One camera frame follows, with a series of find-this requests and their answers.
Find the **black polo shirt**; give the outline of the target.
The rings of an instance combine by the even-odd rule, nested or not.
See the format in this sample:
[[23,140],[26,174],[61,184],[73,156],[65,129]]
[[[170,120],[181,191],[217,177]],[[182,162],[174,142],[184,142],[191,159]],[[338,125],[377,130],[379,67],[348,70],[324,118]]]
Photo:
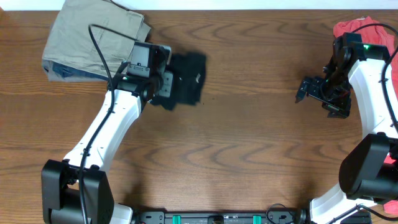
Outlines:
[[195,106],[200,102],[206,79],[206,55],[199,52],[173,54],[166,71],[173,74],[169,97],[156,96],[150,102],[172,111],[177,104]]

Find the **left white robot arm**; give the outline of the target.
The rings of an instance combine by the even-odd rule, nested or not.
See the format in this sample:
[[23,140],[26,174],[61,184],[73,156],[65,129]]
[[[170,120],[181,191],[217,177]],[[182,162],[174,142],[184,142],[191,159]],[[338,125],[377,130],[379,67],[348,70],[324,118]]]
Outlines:
[[170,71],[144,77],[117,74],[103,105],[79,143],[62,161],[48,160],[41,171],[45,223],[131,223],[133,209],[114,201],[107,174],[127,130],[148,98],[169,98]]

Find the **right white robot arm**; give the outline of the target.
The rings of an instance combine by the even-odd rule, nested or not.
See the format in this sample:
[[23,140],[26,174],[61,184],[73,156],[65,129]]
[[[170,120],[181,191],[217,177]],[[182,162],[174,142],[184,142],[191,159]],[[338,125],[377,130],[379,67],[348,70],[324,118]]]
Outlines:
[[306,77],[296,94],[321,101],[330,116],[347,118],[351,95],[358,103],[363,138],[343,160],[339,182],[310,201],[299,216],[307,223],[342,223],[360,210],[397,200],[397,98],[391,82],[391,60],[382,45],[354,40],[333,44],[333,55],[324,67],[325,77]]

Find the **red printed t-shirt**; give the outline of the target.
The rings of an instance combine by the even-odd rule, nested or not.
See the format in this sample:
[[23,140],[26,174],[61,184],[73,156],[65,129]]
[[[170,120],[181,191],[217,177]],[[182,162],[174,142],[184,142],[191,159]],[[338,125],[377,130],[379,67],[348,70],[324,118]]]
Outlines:
[[[345,32],[353,32],[354,30],[368,24],[379,24],[379,21],[374,20],[370,16],[368,16],[360,19],[354,19],[351,21],[338,22],[333,27],[333,35],[334,37],[339,37],[342,36]],[[357,33],[361,34],[362,41],[364,43],[385,45],[389,51],[390,56],[392,56],[396,49],[394,41],[397,37],[397,34],[391,35],[386,31],[385,27],[369,26],[357,31]],[[392,83],[397,98],[397,55],[393,58],[391,66]],[[397,215],[397,201],[388,202],[383,206],[383,208],[386,213],[391,215]]]

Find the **folded khaki pants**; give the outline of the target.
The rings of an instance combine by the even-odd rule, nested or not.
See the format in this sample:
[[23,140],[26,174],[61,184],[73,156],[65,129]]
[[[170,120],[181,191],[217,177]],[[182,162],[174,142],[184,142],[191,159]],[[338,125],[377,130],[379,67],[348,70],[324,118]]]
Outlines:
[[145,41],[149,32],[142,14],[110,1],[66,0],[42,60],[109,77],[129,58],[134,41]]

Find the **folded blue grey garment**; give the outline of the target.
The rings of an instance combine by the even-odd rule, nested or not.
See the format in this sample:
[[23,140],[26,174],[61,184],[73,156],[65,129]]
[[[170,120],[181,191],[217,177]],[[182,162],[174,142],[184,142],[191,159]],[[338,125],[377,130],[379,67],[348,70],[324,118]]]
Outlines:
[[75,69],[49,60],[42,61],[42,68],[51,82],[100,82],[108,77]]

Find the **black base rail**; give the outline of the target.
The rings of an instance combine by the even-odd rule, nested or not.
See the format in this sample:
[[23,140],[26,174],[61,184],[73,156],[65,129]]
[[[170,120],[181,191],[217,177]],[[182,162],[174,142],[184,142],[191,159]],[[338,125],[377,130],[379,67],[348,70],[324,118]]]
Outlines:
[[265,212],[168,212],[134,211],[129,224],[314,224],[309,213],[271,206]]

